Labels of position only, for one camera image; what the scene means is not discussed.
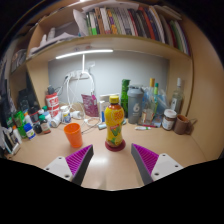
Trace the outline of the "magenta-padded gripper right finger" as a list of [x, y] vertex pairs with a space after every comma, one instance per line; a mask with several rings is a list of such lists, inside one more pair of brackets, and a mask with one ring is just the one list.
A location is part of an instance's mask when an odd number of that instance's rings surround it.
[[182, 166], [168, 154], [158, 155], [137, 144], [131, 145], [131, 154], [145, 185], [182, 169]]

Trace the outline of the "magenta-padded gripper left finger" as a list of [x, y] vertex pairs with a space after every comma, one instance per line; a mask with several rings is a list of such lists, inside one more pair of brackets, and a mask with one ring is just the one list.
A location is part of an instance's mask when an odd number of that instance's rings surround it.
[[80, 186], [93, 154], [93, 145], [88, 145], [67, 157], [58, 156], [44, 170]]

